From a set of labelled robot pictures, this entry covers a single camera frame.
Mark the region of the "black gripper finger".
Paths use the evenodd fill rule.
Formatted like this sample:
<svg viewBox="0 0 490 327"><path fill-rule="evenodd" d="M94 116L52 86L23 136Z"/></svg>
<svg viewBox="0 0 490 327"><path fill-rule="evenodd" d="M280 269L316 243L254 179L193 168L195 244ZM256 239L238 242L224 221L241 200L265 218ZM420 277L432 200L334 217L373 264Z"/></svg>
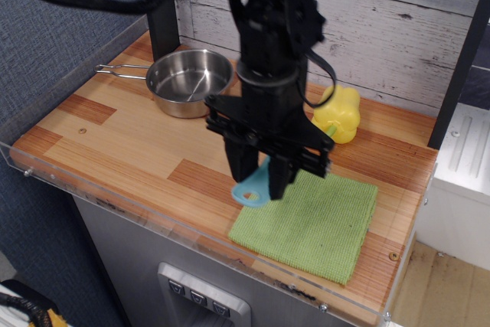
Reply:
<svg viewBox="0 0 490 327"><path fill-rule="evenodd" d="M230 172L235 182L242 182L258 169L259 151L250 145L224 139Z"/></svg>
<svg viewBox="0 0 490 327"><path fill-rule="evenodd" d="M287 186L296 179L300 166L297 162L284 157L269 159L269 196L272 200L283 197Z"/></svg>

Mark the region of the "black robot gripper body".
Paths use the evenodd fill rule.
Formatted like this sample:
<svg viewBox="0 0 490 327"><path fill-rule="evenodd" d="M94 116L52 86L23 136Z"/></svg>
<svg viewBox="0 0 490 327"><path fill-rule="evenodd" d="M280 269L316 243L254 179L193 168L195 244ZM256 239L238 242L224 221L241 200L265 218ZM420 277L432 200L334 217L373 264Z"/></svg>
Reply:
<svg viewBox="0 0 490 327"><path fill-rule="evenodd" d="M305 115L305 71L278 79L239 72L241 95L211 95L207 128L255 147L272 157L297 162L300 169L324 177L334 142Z"/></svg>

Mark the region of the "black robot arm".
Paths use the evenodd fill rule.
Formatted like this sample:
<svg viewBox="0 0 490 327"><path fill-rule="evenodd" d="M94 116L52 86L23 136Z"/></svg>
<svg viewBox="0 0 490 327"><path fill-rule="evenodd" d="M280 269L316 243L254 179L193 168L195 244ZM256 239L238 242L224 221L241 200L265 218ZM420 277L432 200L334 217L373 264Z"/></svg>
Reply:
<svg viewBox="0 0 490 327"><path fill-rule="evenodd" d="M316 0L228 0L240 36L239 96L213 95L205 103L209 130L222 135L231 174L246 181L269 157L269 196L280 199L299 170L324 176L332 139L305 115L309 63L332 67L313 51L325 18Z"/></svg>

